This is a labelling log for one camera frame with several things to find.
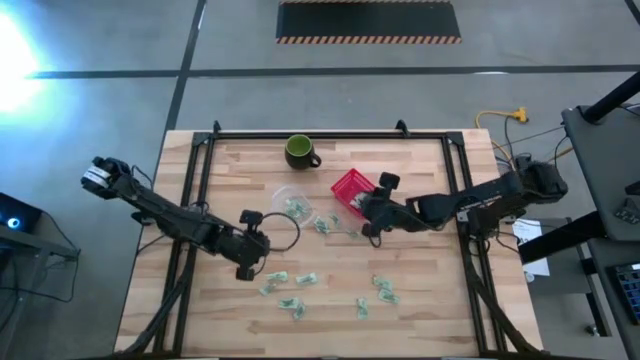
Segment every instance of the red plastic container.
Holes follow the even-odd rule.
[[[361,192],[371,192],[375,189],[375,185],[371,183],[366,177],[358,172],[356,169],[351,169],[347,172],[337,183],[333,184],[331,191],[336,196],[336,199],[346,206],[349,211],[357,216],[364,218],[360,213],[360,210],[351,206],[350,202],[356,195]]]

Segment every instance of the yellow and black hazard stripe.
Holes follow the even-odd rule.
[[[411,44],[451,45],[460,44],[457,36],[283,36],[276,43],[283,45],[318,44]]]
[[[449,0],[282,0],[278,9],[278,44],[462,42]]]

